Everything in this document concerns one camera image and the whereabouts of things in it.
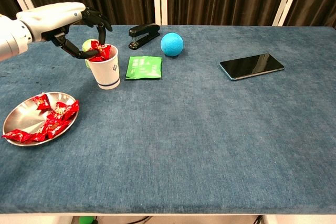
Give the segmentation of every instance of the yellow tennis ball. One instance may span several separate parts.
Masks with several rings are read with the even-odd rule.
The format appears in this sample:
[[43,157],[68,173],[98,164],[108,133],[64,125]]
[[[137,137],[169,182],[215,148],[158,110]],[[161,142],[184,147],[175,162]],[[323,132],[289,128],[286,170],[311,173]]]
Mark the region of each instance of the yellow tennis ball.
[[84,43],[83,43],[83,45],[82,45],[82,51],[87,51],[87,50],[89,50],[90,48],[91,48],[91,41],[92,40],[95,40],[95,41],[97,41],[96,39],[88,39],[88,40],[86,40]]

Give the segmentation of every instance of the green sachet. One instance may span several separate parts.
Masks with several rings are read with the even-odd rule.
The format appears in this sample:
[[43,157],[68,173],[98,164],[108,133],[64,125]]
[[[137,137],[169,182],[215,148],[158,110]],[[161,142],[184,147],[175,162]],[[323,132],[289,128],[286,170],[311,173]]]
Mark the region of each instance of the green sachet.
[[131,56],[128,62],[126,80],[161,78],[161,57]]

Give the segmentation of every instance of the cable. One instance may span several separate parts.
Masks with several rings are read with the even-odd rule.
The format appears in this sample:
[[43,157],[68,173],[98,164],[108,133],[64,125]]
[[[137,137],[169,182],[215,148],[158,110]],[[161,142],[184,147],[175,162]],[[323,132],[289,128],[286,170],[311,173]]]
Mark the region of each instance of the cable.
[[154,216],[149,217],[148,219],[144,220],[143,224],[145,224],[146,222],[150,221]]
[[262,218],[262,215],[259,215],[257,219],[253,222],[253,224],[260,224]]
[[144,218],[142,218],[141,220],[137,220],[137,221],[134,221],[134,222],[130,222],[130,223],[127,223],[127,224],[135,224],[135,223],[139,223],[141,221],[144,221],[144,220],[147,220],[150,216],[146,216]]

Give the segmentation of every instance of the black stapler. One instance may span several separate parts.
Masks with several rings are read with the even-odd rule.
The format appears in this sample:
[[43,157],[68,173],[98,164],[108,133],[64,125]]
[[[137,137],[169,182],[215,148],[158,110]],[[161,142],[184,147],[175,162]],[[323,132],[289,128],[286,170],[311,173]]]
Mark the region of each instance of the black stapler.
[[[129,48],[137,50],[139,47],[146,44],[148,41],[154,39],[158,35],[160,27],[157,24],[143,24],[140,26],[135,26],[129,30],[128,35],[133,38],[133,41],[128,45]],[[148,33],[146,36],[137,40],[137,36]]]

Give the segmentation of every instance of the tennis ball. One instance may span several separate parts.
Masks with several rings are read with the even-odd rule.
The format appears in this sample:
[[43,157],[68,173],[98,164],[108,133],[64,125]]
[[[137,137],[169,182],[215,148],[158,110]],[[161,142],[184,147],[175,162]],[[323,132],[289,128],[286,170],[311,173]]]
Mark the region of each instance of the tennis ball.
[[183,39],[176,33],[169,33],[161,39],[161,50],[170,57],[178,56],[183,49]]
[[95,40],[95,41],[97,41],[96,39],[88,39],[88,40],[86,40],[84,43],[83,43],[83,45],[82,45],[82,51],[88,51],[90,48],[91,48],[91,41],[92,40]]

